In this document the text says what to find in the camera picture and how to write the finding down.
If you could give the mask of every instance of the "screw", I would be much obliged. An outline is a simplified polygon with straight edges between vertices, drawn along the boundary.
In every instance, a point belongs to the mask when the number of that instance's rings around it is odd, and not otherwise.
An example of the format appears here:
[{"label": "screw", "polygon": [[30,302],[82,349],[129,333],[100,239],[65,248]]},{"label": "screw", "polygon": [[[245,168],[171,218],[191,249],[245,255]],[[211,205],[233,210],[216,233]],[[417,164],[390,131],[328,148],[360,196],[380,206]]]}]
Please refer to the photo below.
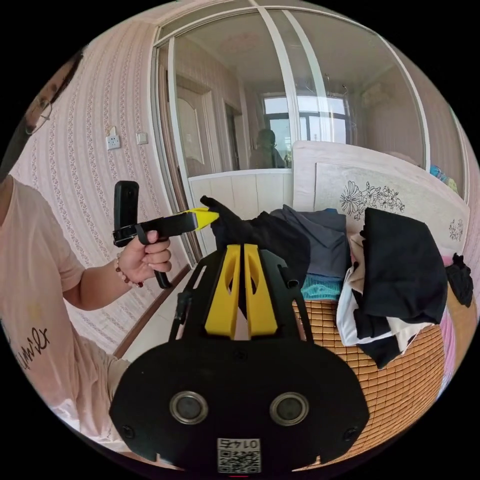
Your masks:
[{"label": "screw", "polygon": [[350,442],[352,440],[353,436],[355,435],[355,433],[357,433],[357,430],[358,430],[358,428],[356,426],[354,426],[353,428],[349,428],[343,434],[343,441],[344,442]]},{"label": "screw", "polygon": [[247,359],[247,352],[243,350],[235,350],[233,352],[233,358],[235,360],[245,361]]},{"label": "screw", "polygon": [[124,425],[121,429],[123,430],[123,436],[126,439],[132,439],[135,436],[135,432],[132,427]]}]

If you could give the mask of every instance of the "hand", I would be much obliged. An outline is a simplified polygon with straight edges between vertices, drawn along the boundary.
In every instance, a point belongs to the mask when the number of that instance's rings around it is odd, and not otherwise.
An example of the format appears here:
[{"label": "hand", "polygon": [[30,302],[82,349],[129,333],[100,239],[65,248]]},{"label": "hand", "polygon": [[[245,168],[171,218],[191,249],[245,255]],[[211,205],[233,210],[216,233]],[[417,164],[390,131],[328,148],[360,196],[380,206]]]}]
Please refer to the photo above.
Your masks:
[{"label": "hand", "polygon": [[149,231],[146,235],[150,245],[142,245],[135,237],[123,250],[118,259],[121,271],[134,283],[144,282],[158,272],[169,272],[172,264],[169,262],[172,254],[168,250],[170,240],[160,241],[157,231]]}]

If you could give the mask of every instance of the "blue object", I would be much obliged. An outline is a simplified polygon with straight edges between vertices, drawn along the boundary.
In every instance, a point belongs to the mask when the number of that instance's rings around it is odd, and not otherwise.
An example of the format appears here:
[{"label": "blue object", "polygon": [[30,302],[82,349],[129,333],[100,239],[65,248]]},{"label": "blue object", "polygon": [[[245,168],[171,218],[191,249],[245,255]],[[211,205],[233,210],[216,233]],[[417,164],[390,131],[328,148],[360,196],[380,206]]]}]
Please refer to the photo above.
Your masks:
[{"label": "blue object", "polygon": [[436,165],[430,165],[430,174],[437,177],[444,184],[447,183],[448,177]]},{"label": "blue object", "polygon": [[338,301],[342,291],[342,280],[320,280],[318,275],[308,273],[301,288],[305,300],[332,300]]}]

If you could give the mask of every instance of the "pink cloth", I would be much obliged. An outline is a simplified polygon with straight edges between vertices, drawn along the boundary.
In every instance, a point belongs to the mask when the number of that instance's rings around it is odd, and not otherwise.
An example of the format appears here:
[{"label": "pink cloth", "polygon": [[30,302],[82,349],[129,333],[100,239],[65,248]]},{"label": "pink cloth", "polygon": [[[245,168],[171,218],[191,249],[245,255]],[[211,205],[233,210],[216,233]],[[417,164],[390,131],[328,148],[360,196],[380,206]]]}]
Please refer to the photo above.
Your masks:
[{"label": "pink cloth", "polygon": [[439,396],[442,394],[442,392],[445,390],[450,380],[452,379],[455,369],[455,330],[452,318],[450,317],[449,309],[447,307],[445,307],[445,311],[443,312],[443,317],[440,322],[440,330],[441,336],[443,338],[443,352],[445,355],[445,363],[443,367],[443,379],[440,387],[440,392],[438,393]]},{"label": "pink cloth", "polygon": [[79,283],[84,267],[45,199],[16,180],[0,227],[0,265],[3,330],[33,387],[67,424],[112,450],[128,451],[109,417],[128,363],[74,329],[63,292]]},{"label": "pink cloth", "polygon": [[449,267],[454,262],[453,255],[452,256],[443,256],[442,255],[441,259],[443,260],[443,265],[445,265],[445,267]]}]

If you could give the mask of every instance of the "headboard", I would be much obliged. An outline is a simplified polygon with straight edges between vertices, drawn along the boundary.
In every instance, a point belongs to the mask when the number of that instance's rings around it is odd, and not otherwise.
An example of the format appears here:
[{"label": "headboard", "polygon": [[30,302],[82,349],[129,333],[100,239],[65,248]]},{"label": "headboard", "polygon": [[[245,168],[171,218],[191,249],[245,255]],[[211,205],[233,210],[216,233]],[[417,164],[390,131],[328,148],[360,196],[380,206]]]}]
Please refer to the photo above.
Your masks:
[{"label": "headboard", "polygon": [[323,141],[293,145],[293,208],[337,209],[360,232],[366,207],[428,225],[443,255],[461,254],[470,208],[447,185],[409,162],[367,148]]}]

